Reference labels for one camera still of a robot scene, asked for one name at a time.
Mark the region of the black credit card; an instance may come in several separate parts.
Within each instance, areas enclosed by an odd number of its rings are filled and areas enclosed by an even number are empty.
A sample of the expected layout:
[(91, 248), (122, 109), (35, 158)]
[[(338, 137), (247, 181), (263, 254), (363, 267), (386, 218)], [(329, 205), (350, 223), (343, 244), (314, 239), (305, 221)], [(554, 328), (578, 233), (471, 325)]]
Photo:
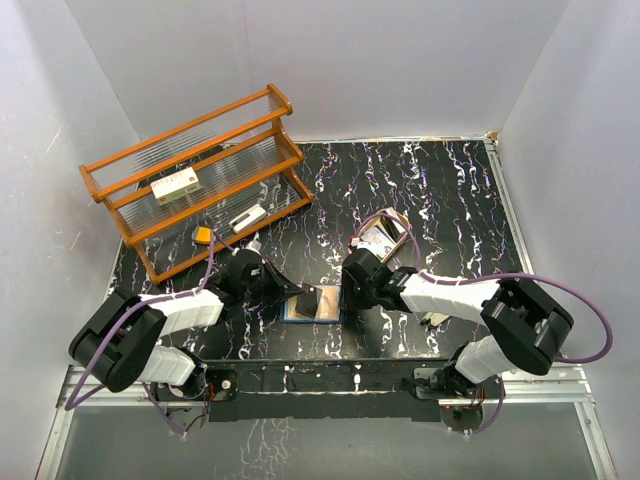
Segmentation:
[(303, 283), (301, 293), (296, 297), (295, 311), (305, 317), (315, 317), (319, 308), (322, 290), (316, 286)]

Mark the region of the blue leather card holder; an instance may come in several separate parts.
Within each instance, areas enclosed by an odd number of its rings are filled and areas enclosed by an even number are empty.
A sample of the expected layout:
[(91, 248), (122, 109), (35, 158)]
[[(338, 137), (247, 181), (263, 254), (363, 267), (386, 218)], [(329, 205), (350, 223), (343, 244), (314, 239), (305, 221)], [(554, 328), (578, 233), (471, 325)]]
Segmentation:
[(281, 310), (286, 324), (342, 324), (339, 285), (302, 285), (303, 292), (289, 298)]

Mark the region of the gold VIP credit card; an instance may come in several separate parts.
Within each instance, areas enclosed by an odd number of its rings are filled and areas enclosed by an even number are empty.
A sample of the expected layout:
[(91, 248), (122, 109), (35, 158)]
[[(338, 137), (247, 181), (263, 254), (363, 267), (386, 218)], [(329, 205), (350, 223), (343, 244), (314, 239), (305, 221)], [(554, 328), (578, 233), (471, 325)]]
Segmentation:
[(316, 319), (320, 322), (336, 323), (340, 321), (340, 286), (324, 285), (319, 287), (321, 293), (318, 300)]

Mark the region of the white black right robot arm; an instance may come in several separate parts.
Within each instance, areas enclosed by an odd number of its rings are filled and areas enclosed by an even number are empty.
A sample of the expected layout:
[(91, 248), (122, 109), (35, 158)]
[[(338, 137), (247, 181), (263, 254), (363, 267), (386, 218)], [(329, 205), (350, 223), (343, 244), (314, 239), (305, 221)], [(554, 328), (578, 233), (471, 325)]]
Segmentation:
[(485, 326), (490, 335), (459, 347), (445, 366), (404, 382), (423, 391), (466, 397), (485, 380), (520, 369), (545, 375), (574, 326), (572, 316), (531, 279), (463, 284), (426, 280), (413, 267), (391, 270), (367, 249), (342, 264), (340, 308), (381, 306), (406, 313), (439, 313)]

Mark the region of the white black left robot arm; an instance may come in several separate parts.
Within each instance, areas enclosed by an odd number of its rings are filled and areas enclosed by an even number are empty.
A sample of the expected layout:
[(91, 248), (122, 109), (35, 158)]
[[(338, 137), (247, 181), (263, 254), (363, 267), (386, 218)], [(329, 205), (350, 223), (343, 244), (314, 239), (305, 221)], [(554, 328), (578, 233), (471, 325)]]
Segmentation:
[(178, 293), (134, 294), (116, 288), (70, 342), (70, 357), (112, 393), (137, 381), (171, 385), (194, 399), (207, 376), (195, 356), (158, 341), (192, 328), (214, 326), (231, 307), (248, 300), (277, 306), (304, 292), (253, 248), (240, 249), (221, 271)]

